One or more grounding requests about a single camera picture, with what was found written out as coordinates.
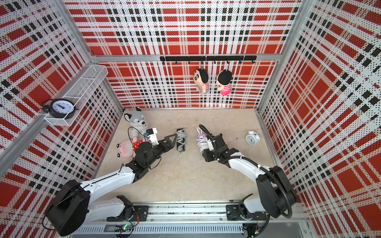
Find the clock face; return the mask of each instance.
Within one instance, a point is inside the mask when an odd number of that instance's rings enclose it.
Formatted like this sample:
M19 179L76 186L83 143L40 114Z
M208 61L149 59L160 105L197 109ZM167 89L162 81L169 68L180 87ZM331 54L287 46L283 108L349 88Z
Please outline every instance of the clock face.
M57 100L53 103L52 108L54 111L62 114L68 114L74 111L74 105L65 100Z
M246 136L246 141L247 143L249 143L250 145L254 145L256 142L255 142L255 139L251 136L251 135L247 135Z

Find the doll in striped shirt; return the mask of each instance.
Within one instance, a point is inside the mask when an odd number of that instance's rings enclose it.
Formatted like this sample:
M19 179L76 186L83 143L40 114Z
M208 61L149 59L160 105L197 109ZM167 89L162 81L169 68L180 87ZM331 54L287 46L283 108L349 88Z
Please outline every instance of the doll in striped shirt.
M232 92L232 86L230 85L231 81L232 72L227 69L222 70L217 76L216 84L219 86L217 90L224 96L229 95Z
M208 72L205 69L196 69L193 75L193 81L199 87L201 93L209 92L208 80Z

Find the stuffed animal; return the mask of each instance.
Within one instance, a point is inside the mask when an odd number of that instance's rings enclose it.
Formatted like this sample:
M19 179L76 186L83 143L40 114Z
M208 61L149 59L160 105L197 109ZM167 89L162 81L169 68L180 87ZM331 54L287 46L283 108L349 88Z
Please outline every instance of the stuffed animal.
M193 75L193 81L199 87L200 92L209 92L208 80L208 72L205 69L196 69Z
M141 143L143 143L144 140L140 140L138 141L138 138L137 137L134 137L132 139L132 144L131 144L131 141L128 139L128 140L125 140L123 141L122 143L120 144L117 144L117 148L119 148L119 153L117 154L118 157L122 157L122 158L133 158L135 157L135 150L137 148L139 148L139 145Z
M232 92L232 86L230 85L231 81L232 72L227 69L222 70L217 76L216 84L219 86L217 90L224 96L229 95Z
M125 113L124 118L130 123L130 126L137 129L136 130L134 128L130 128L128 130L130 138L137 137L143 139L144 137L141 134L144 135L144 133L148 129L148 123L145 120L142 110L139 107L136 107L136 111L133 111L131 114Z
M134 154L130 140L126 140L120 144L117 144L117 148L119 148L119 153L117 154L118 157L129 158Z

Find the wire basket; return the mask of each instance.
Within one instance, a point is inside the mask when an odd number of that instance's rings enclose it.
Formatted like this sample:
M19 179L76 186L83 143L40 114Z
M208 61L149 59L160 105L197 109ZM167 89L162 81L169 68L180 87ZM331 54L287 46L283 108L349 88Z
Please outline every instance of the wire basket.
M66 119L55 118L50 114L45 116L45 120L52 126L71 126L78 114L82 111L85 104L89 101L94 91L98 88L101 82L106 78L108 72L106 66L93 64L86 66L87 69L78 81L69 89L69 91L62 97L69 100L75 105L75 112L73 117Z

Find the plaid pattern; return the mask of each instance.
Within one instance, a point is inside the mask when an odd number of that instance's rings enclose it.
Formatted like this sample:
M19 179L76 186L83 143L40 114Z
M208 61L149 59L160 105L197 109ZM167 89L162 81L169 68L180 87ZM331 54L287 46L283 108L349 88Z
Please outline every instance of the plaid pattern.
M94 55L280 53L301 0L64 0Z
M129 107L232 107L256 108L275 61L211 62L104 62L112 88L122 105ZM209 74L210 91L199 92L193 82L196 69ZM232 93L217 91L216 76L228 69L233 74Z
M41 226L46 206L67 181L91 179L120 115L100 85L72 126L40 132L0 180L0 237L56 236Z
M87 60L50 1L0 4L0 153Z
M262 112L319 237L381 236L381 1L318 1Z

